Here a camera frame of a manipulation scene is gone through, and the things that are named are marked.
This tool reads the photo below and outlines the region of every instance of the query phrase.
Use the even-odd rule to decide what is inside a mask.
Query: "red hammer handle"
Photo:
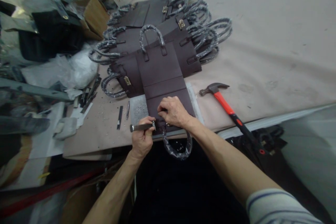
[[[224,100],[224,97],[222,96],[222,94],[220,92],[214,93],[213,95],[216,97],[216,99],[219,101],[219,103],[223,106],[226,113],[228,113],[229,115],[235,114],[235,112],[230,107],[230,105],[226,102],[226,100]]]

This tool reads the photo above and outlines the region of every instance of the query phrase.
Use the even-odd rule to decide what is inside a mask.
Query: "striped shirt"
[[[246,201],[246,210],[250,222],[255,224],[322,223],[293,195],[280,189],[265,189],[252,193]]]

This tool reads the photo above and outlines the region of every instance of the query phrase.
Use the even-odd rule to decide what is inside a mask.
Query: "right hand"
[[[177,96],[163,98],[157,108],[157,112],[166,123],[180,128],[185,128],[187,123],[193,118],[183,107]]]

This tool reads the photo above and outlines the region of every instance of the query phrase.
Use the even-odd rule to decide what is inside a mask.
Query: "awl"
[[[131,132],[133,132],[133,131],[144,131],[144,130],[148,130],[151,127],[154,127],[154,130],[156,130],[154,121],[153,121],[152,124],[140,124],[140,125],[131,124],[129,126]]]

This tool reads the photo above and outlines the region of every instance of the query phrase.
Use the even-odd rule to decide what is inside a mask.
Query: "red strip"
[[[99,169],[98,171],[94,171],[94,172],[90,172],[87,173],[81,177],[78,178],[74,178],[72,180],[69,180],[67,182],[64,182],[62,184],[59,184],[53,188],[47,189],[45,191],[39,192],[38,194],[35,194],[33,196],[30,196],[28,198],[25,198],[21,201],[15,202],[12,205],[6,206],[4,208],[2,208],[0,210],[0,218],[6,218],[10,215],[13,215],[14,213],[29,207],[30,205],[33,205],[41,200],[44,200],[45,198],[48,198],[58,192],[64,191],[70,187],[73,187],[77,184],[79,184],[80,182],[83,182],[91,177],[93,177],[94,175],[101,173],[103,171],[103,169]]]

